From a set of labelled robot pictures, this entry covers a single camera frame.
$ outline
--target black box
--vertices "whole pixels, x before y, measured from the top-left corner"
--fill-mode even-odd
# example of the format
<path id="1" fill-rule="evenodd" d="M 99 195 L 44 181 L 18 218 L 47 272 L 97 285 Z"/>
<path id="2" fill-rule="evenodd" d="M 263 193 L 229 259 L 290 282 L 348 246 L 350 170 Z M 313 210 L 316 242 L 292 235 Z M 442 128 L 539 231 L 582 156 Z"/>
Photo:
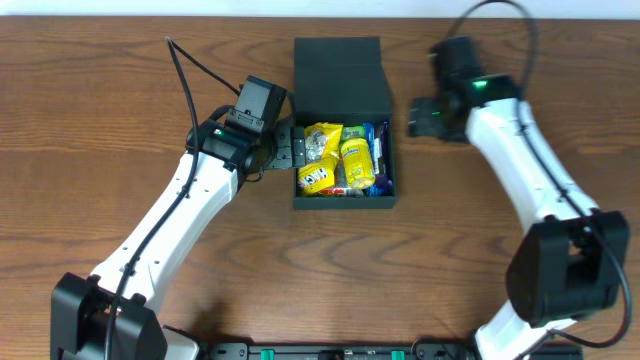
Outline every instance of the black box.
<path id="1" fill-rule="evenodd" d="M 382 69 L 380 38 L 296 38 L 294 46 L 296 125 L 344 126 L 389 122 L 389 164 L 393 194 L 382 197 L 302 196 L 295 171 L 293 208 L 391 209 L 398 200 L 391 116 L 391 92 Z"/>

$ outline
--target wooden table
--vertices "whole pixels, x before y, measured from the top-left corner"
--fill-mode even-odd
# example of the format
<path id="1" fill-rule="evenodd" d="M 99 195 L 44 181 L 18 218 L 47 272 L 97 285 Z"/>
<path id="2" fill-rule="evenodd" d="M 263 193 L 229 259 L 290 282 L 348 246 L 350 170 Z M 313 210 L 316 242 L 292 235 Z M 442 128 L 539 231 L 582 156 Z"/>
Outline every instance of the wooden table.
<path id="1" fill-rule="evenodd" d="M 293 211 L 290 172 L 247 184 L 211 222 L 172 284 L 163 323 L 209 341 L 463 338 L 506 300 L 522 230 L 471 146 L 408 138 L 412 98 L 435 91 L 426 53 L 450 20 L 30 18 L 0 21 L 0 358 L 46 358 L 50 293 L 86 276 L 133 230 L 184 151 L 188 110 L 171 35 L 231 83 L 293 87 L 296 36 L 382 38 L 394 93 L 400 200 L 389 211 Z M 520 21 L 479 20 L 490 72 L 519 74 Z M 540 21 L 529 100 L 551 146 L 632 232 L 640 298 L 640 23 Z M 234 96 L 183 62 L 200 119 Z M 612 335 L 621 301 L 572 328 Z M 640 356 L 636 326 L 589 359 Z"/>

